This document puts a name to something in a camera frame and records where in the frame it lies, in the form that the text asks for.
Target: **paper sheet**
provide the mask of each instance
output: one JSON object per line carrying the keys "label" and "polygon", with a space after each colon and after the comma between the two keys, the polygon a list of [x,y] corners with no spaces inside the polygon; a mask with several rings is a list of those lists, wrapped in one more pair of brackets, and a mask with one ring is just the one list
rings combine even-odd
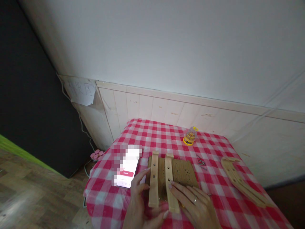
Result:
{"label": "paper sheet", "polygon": [[95,85],[91,82],[82,82],[76,77],[67,77],[63,79],[65,88],[70,95],[71,102],[79,103],[85,106],[91,105],[94,100]]}

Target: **wooden floor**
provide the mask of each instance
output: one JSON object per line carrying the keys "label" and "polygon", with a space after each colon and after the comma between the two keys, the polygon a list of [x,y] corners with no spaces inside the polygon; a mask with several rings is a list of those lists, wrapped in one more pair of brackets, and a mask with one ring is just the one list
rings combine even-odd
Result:
{"label": "wooden floor", "polygon": [[67,179],[0,150],[0,228],[93,228],[83,208],[87,181],[83,168]]}

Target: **black panel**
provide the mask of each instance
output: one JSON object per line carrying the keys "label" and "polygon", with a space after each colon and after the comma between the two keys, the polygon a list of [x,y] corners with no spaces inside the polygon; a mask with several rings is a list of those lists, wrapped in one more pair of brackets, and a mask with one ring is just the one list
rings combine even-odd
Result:
{"label": "black panel", "polygon": [[89,157],[89,138],[16,1],[0,1],[0,134],[70,177]]}

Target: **wainscoting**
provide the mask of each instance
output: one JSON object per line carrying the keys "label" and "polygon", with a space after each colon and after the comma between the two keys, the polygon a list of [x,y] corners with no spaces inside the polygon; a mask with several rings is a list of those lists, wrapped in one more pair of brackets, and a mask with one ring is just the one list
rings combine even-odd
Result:
{"label": "wainscoting", "polygon": [[275,110],[251,128],[270,108],[101,81],[96,85],[92,105],[74,106],[101,149],[113,143],[128,120],[142,118],[225,136],[264,187],[305,174],[304,113]]}

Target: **red checkered tablecloth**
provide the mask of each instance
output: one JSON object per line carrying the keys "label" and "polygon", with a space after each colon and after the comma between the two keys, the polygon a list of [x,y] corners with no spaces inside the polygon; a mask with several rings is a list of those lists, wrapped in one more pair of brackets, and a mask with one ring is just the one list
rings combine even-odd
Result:
{"label": "red checkered tablecloth", "polygon": [[[84,191],[87,210],[95,228],[121,228],[130,201],[130,189],[112,186],[112,155],[113,149],[118,148],[116,145],[142,146],[138,172],[147,168],[153,150],[159,151],[160,157],[172,153],[176,159],[191,161],[201,189],[212,194],[222,228],[292,228],[279,208],[259,208],[231,184],[220,160],[223,156],[240,157],[225,137],[198,132],[195,143],[186,146],[182,141],[186,131],[185,128],[142,119],[132,119],[127,123],[103,159],[91,170]],[[197,165],[196,154],[204,159],[207,171]],[[235,167],[248,185],[271,200],[242,161],[235,163]],[[162,203],[161,207],[166,209],[167,203]],[[162,228],[192,228],[192,225],[181,212],[169,214]]]}

